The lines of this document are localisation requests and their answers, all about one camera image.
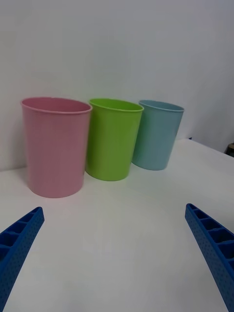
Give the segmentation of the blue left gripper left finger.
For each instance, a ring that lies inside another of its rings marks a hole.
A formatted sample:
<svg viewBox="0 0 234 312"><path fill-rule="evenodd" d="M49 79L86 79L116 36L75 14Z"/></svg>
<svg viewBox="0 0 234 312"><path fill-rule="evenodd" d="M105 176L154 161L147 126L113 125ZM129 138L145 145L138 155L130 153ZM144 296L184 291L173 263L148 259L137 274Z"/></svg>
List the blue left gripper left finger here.
<svg viewBox="0 0 234 312"><path fill-rule="evenodd" d="M43 223L43 209L36 207L0 233L0 311Z"/></svg>

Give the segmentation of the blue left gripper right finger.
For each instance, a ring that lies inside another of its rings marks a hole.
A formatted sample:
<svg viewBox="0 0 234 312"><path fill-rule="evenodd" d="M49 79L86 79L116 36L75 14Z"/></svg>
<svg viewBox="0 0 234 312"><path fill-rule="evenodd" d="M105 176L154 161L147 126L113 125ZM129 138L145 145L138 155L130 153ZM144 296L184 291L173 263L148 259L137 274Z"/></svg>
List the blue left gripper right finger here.
<svg viewBox="0 0 234 312"><path fill-rule="evenodd" d="M185 219L227 310L234 311L234 234L191 203L186 205Z"/></svg>

